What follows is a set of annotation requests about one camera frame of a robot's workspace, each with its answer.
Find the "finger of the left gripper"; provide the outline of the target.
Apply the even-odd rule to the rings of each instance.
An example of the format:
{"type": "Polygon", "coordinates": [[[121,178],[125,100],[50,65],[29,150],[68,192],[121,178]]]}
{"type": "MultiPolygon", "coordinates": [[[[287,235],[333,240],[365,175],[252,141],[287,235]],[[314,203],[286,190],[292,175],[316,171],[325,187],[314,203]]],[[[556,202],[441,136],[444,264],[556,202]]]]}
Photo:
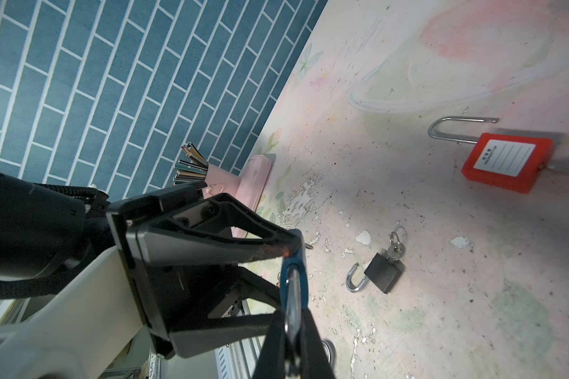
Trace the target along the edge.
{"type": "Polygon", "coordinates": [[[163,206],[132,220],[125,238],[133,259],[150,267],[236,265],[292,257],[302,237],[263,219],[229,194],[163,206]]]}
{"type": "Polygon", "coordinates": [[[224,279],[170,328],[168,340],[175,354],[191,358],[226,344],[265,336],[273,314],[226,316],[231,306],[249,298],[281,309],[276,285],[264,279],[224,279]]]}

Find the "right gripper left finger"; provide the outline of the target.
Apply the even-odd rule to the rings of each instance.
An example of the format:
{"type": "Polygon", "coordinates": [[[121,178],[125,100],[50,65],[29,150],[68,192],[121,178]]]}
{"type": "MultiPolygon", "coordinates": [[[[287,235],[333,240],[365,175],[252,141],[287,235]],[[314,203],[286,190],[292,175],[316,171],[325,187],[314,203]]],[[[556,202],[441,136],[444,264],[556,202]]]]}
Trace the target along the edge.
{"type": "Polygon", "coordinates": [[[283,379],[285,377],[285,322],[283,313],[273,313],[253,379],[283,379]]]}

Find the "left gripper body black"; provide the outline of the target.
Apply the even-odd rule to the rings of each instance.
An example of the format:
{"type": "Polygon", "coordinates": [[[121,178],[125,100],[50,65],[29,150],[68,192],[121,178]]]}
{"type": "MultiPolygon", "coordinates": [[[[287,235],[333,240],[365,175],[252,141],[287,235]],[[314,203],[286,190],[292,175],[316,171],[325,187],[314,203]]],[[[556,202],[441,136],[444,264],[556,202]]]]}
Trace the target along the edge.
{"type": "Polygon", "coordinates": [[[114,240],[126,264],[135,301],[143,324],[150,332],[153,350],[164,358],[176,355],[168,340],[175,321],[189,312],[224,279],[243,279],[236,265],[189,265],[150,267],[133,259],[126,242],[126,228],[132,220],[147,216],[152,207],[150,197],[163,200],[164,208],[176,202],[205,199],[204,182],[161,189],[111,205],[107,219],[114,240]]]}

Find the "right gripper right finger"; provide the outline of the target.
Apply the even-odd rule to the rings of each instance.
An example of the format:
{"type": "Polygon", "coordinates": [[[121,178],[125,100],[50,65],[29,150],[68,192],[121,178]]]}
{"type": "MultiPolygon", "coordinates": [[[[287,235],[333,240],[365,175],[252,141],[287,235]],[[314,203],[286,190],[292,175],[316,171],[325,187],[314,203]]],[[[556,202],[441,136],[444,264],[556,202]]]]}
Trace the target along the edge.
{"type": "Polygon", "coordinates": [[[300,328],[300,377],[335,379],[311,311],[302,310],[300,328]]]}

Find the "blue padlock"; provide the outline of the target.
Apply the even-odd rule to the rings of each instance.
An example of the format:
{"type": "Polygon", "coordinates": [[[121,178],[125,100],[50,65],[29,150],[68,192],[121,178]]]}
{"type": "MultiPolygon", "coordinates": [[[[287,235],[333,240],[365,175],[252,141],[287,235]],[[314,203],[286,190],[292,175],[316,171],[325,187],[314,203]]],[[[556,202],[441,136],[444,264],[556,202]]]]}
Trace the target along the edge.
{"type": "Polygon", "coordinates": [[[295,347],[302,325],[302,310],[308,308],[308,273],[303,234],[298,229],[291,232],[300,239],[300,246],[283,258],[280,293],[287,343],[289,347],[295,347]]]}

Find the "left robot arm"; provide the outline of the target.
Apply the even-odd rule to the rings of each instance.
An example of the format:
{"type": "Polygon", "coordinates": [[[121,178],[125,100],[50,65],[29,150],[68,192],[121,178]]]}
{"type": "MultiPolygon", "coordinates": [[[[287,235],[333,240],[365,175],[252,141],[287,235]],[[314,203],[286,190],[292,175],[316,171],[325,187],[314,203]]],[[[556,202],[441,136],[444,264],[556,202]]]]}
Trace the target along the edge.
{"type": "Polygon", "coordinates": [[[96,189],[0,173],[0,299],[52,297],[31,321],[0,327],[0,378],[96,377],[140,328],[164,358],[263,336],[254,377],[329,374],[300,232],[204,188],[91,211],[96,189]]]}

